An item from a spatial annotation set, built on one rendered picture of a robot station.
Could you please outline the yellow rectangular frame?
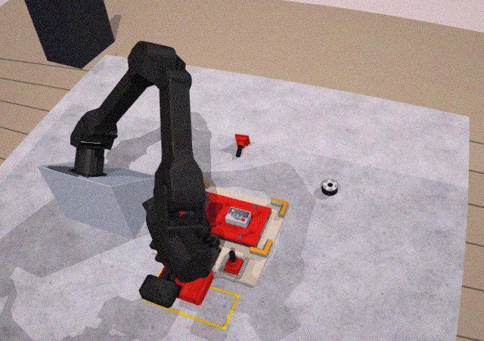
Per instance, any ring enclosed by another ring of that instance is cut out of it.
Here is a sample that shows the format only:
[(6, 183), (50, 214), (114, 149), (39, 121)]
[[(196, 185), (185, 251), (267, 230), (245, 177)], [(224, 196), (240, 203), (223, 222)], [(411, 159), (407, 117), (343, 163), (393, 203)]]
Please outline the yellow rectangular frame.
[(161, 307), (161, 308), (167, 309), (167, 310), (169, 310), (169, 311), (171, 311), (171, 312), (175, 312), (176, 314), (183, 315), (183, 316), (185, 316), (185, 317), (187, 317), (187, 318), (192, 318), (192, 319), (194, 319), (194, 320), (201, 321), (201, 322), (203, 322), (203, 323), (205, 323), (205, 324), (208, 324), (208, 325), (211, 325), (211, 326), (213, 326), (213, 327), (218, 327), (218, 328), (220, 328), (220, 329), (225, 330), (225, 328), (227, 327), (228, 322), (230, 321), (230, 318), (231, 318), (231, 316), (232, 316), (232, 314), (233, 314), (234, 307), (236, 306), (237, 301), (238, 301), (238, 300), (239, 300), (239, 298), (240, 298), (240, 295), (238, 295), (238, 294), (236, 294), (236, 293), (228, 292), (228, 291), (225, 291), (225, 290), (221, 290), (221, 289), (216, 288), (216, 287), (211, 287), (211, 286), (209, 287), (209, 289), (211, 289), (211, 290), (218, 290), (218, 291), (220, 291), (220, 292), (227, 293), (227, 294), (229, 294), (229, 295), (231, 295), (231, 296), (235, 296), (235, 297), (236, 297), (236, 299), (235, 299), (235, 301), (234, 301), (234, 304), (233, 304), (233, 306), (232, 306), (231, 312), (229, 313), (228, 318), (227, 318), (227, 320), (226, 320), (226, 322), (225, 322), (225, 324), (224, 324), (224, 326), (223, 326), (223, 327), (222, 327), (222, 326), (219, 326), (218, 324), (214, 324), (214, 323), (212, 323), (212, 322), (209, 322), (209, 321), (204, 321), (204, 320), (202, 320), (202, 319), (199, 319), (199, 318), (196, 318), (196, 317), (194, 317), (194, 316), (188, 315), (188, 314), (186, 314), (186, 313), (184, 313), (184, 312), (180, 312), (180, 311), (175, 310), (175, 309), (173, 309), (173, 308), (166, 308), (166, 307), (163, 307), (163, 306), (158, 305), (158, 304), (156, 304), (156, 303), (149, 302), (149, 301), (147, 301), (146, 299), (145, 299), (144, 301), (145, 301), (145, 302), (149, 302), (150, 304), (153, 304), (153, 305), (157, 305), (157, 306), (159, 306), (159, 307)]

